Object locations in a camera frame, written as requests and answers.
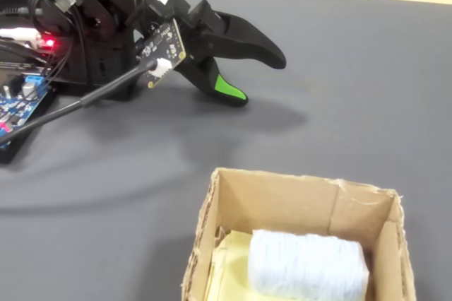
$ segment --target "black cable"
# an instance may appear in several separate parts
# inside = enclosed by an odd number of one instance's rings
[[[28,17],[30,15],[30,10],[28,7],[20,8],[6,8],[0,11],[0,17]],[[36,16],[42,16],[43,11],[41,8],[37,8],[35,11]]]
[[[94,102],[107,96],[110,96],[112,93],[115,93],[118,89],[126,85],[135,77],[140,76],[145,71],[153,70],[156,67],[157,61],[155,59],[144,60],[138,66],[134,67],[132,70],[118,77],[116,80],[102,86],[101,88],[98,88],[93,92],[83,96],[80,100],[77,100],[74,103],[71,103],[70,105],[67,105],[61,109],[46,114],[42,117],[34,119],[30,123],[27,123],[24,126],[17,128],[10,133],[7,133],[6,135],[3,135],[2,137],[0,137],[0,145],[8,143],[9,141],[12,141],[16,137],[28,131],[32,131],[33,129],[36,129],[44,124],[54,121],[55,119],[59,119],[60,117],[75,112],[76,110],[79,110],[83,107],[89,107]]]
[[[18,55],[20,57],[25,57],[26,59],[34,59],[41,64],[46,63],[46,60],[42,58],[42,55],[39,52],[20,45],[13,40],[5,40],[0,38],[0,50]]]
[[[140,4],[138,4],[138,0],[133,0],[133,5],[135,7],[136,15],[132,14],[131,19],[138,19],[138,24],[140,25],[141,32],[143,35],[146,35],[148,29],[146,28],[146,3],[147,0],[141,0]]]
[[[47,74],[44,77],[43,82],[31,93],[29,93],[28,95],[26,95],[22,100],[18,101],[14,106],[12,106],[12,108],[10,108],[10,110],[13,110],[15,108],[17,108],[17,106],[19,106],[20,103],[25,102],[25,106],[26,107],[29,104],[29,101],[27,100],[31,95],[34,95],[36,92],[39,92],[40,90],[43,89],[47,89],[52,82],[54,81],[55,78],[57,78],[57,76],[59,75],[59,73],[61,72],[61,70],[63,69],[64,65],[67,63],[69,57],[71,56],[72,53],[72,49],[73,49],[73,39],[71,40],[71,44],[70,47],[68,48],[67,52],[65,53],[64,57],[61,58],[59,60],[59,62],[56,64],[56,66],[49,72],[49,74]],[[4,116],[6,116],[7,114],[9,114],[9,112],[5,112],[3,113],[3,115],[0,116],[0,118],[3,118]],[[12,114],[7,120],[6,122],[9,122],[9,120],[11,120],[11,118],[14,116],[14,114]]]
[[[148,27],[148,0],[141,0],[141,5],[143,6],[143,20],[144,20],[143,35],[145,35],[145,37],[146,37],[146,35],[148,34],[148,29],[147,29],[147,27]]]
[[[83,20],[77,7],[72,8],[70,12],[73,16],[74,25],[78,33],[78,41],[80,42],[83,68],[85,69],[86,75],[86,83],[88,84],[88,87],[91,88],[93,86],[93,77],[91,76],[91,71],[88,63],[88,53],[86,47],[85,32],[83,28]]]

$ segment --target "electronic component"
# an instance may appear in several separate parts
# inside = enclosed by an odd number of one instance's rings
[[[19,124],[20,117],[18,115],[13,115],[10,117],[9,122],[12,126],[17,126]]]
[[[148,87],[154,88],[158,81],[170,70],[176,68],[186,56],[176,20],[163,23],[154,30],[152,38],[145,42],[141,56],[149,57],[150,55],[159,60],[156,70],[146,72]]]
[[[23,77],[9,75],[1,84],[0,95],[4,98],[15,98],[22,90]]]
[[[26,100],[36,100],[38,96],[36,82],[25,82],[22,86],[22,93]]]
[[[0,118],[0,136],[6,135],[7,133],[13,131],[13,126],[9,121],[9,114],[4,115]]]
[[[33,83],[36,87],[36,91],[39,96],[44,95],[44,93],[46,91],[46,88],[45,88],[45,85],[43,84],[43,82],[44,82],[44,78],[42,76],[30,75],[30,76],[25,77],[25,83]]]

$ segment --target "wire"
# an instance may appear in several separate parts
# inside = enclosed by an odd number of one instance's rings
[[[148,32],[146,28],[147,23],[147,3],[148,0],[141,0],[138,4],[138,0],[133,0],[133,5],[135,6],[136,19],[138,19],[138,24],[140,25],[141,32],[145,35]]]
[[[80,11],[77,7],[74,7],[70,10],[73,19],[74,19],[74,25],[75,29],[78,33],[78,41],[80,42],[80,48],[82,53],[82,62],[83,62],[83,68],[85,69],[85,75],[86,75],[86,83],[88,84],[88,87],[93,86],[93,78],[91,76],[91,71],[88,63],[88,53],[87,53],[87,47],[86,47],[86,38],[85,33],[83,29],[83,20],[80,14]]]
[[[147,33],[148,33],[148,29],[147,29],[147,25],[148,25],[148,0],[141,0],[141,5],[143,6],[143,20],[144,20],[143,35],[147,35]]]
[[[21,109],[22,109],[22,110],[25,109],[25,107],[27,107],[27,106],[30,104],[30,101],[28,100],[28,98],[29,98],[31,95],[34,95],[35,93],[38,93],[38,92],[41,91],[41,90],[46,90],[46,89],[48,89],[48,87],[50,86],[50,84],[52,84],[53,80],[59,75],[59,73],[60,73],[61,70],[63,69],[64,65],[67,63],[69,57],[71,56],[72,49],[73,49],[73,39],[71,40],[71,45],[70,45],[70,47],[68,48],[68,50],[67,50],[66,54],[64,55],[64,57],[63,57],[63,58],[58,62],[58,64],[57,64],[57,65],[49,72],[49,74],[47,74],[47,75],[44,77],[43,82],[42,82],[37,88],[35,88],[34,91],[32,91],[31,93],[29,93],[28,95],[26,95],[22,100],[18,101],[14,106],[12,106],[12,107],[10,108],[10,110],[14,110],[14,109],[17,108],[21,103],[24,103],[24,102],[25,102],[25,105],[24,105],[23,107],[21,107]],[[15,114],[10,115],[9,118],[8,118],[5,122],[6,122],[6,123],[9,122],[9,121],[13,118],[13,116],[17,115],[20,111],[21,111],[21,110],[18,110],[18,111],[16,111]],[[5,116],[8,115],[8,114],[9,114],[9,112],[3,113],[3,115],[0,117],[0,119],[3,118],[3,117],[5,117]]]
[[[58,109],[54,112],[46,114],[42,117],[34,119],[30,123],[27,123],[24,126],[17,128],[15,130],[13,130],[12,132],[3,135],[2,137],[0,137],[0,145],[8,143],[9,141],[12,141],[16,137],[18,137],[26,132],[32,131],[33,129],[43,126],[44,124],[54,121],[55,119],[59,119],[60,117],[66,116],[72,112],[75,112],[76,110],[79,110],[84,107],[85,108],[89,107],[94,102],[96,102],[102,98],[105,98],[105,97],[111,95],[112,93],[116,92],[118,89],[120,89],[121,87],[126,85],[129,81],[133,80],[135,77],[140,76],[145,71],[153,70],[156,67],[157,67],[157,61],[155,59],[148,59],[148,60],[142,61],[142,63],[140,63],[138,66],[135,66],[132,70],[126,72],[124,75],[118,77],[116,80],[83,96],[81,99],[75,101],[74,103],[71,103],[70,105],[62,107],[61,109]]]
[[[27,47],[24,47],[23,45],[20,45],[13,40],[4,40],[0,38],[0,50],[18,55],[20,57],[25,57],[26,59],[34,59],[41,64],[46,63],[45,59],[42,58],[42,55],[39,52],[28,49]]]

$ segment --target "open cardboard box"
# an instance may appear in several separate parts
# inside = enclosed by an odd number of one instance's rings
[[[396,191],[341,179],[217,169],[199,213],[182,301],[205,300],[212,254],[226,234],[256,229],[358,241],[370,271],[366,301],[416,300]]]

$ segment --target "gray fabric surface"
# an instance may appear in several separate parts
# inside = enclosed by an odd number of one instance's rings
[[[418,298],[447,300],[452,8],[209,1],[273,38],[287,69],[220,60],[250,97],[241,110],[172,74],[40,129],[0,168],[0,298],[178,300],[210,174],[226,166],[397,189]]]

